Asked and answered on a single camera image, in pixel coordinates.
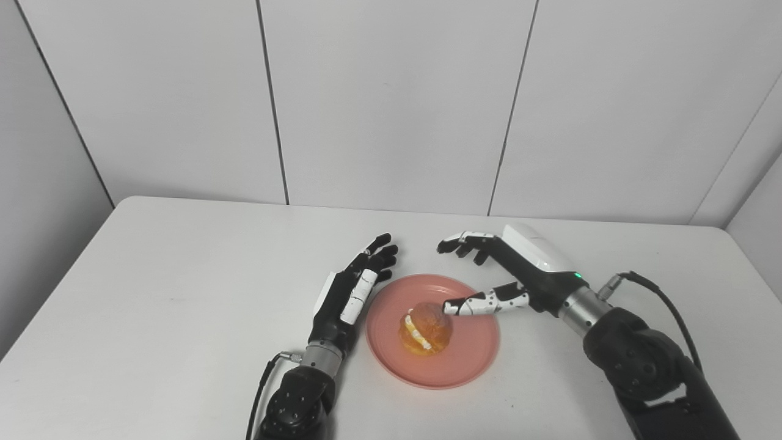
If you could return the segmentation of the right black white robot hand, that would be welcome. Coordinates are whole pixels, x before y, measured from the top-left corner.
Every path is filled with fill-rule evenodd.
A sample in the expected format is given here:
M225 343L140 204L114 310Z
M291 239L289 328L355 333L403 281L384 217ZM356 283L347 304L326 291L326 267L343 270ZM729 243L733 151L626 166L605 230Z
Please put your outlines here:
M437 246L438 253L458 257L471 251L477 252L473 259L476 265L493 259L514 281L469 297L448 299L442 303L446 315L474 317L531 307L557 317L573 293L589 287L567 256L526 225L506 225L500 236L464 231Z

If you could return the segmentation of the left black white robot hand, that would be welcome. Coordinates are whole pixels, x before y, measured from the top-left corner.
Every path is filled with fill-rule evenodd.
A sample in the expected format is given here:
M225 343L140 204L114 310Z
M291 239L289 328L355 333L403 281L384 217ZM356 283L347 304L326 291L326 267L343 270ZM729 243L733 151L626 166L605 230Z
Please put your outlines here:
M361 251L341 272L330 273L315 311L309 343L324 342L345 357L353 350L357 321L376 285L393 276L399 248L384 233Z

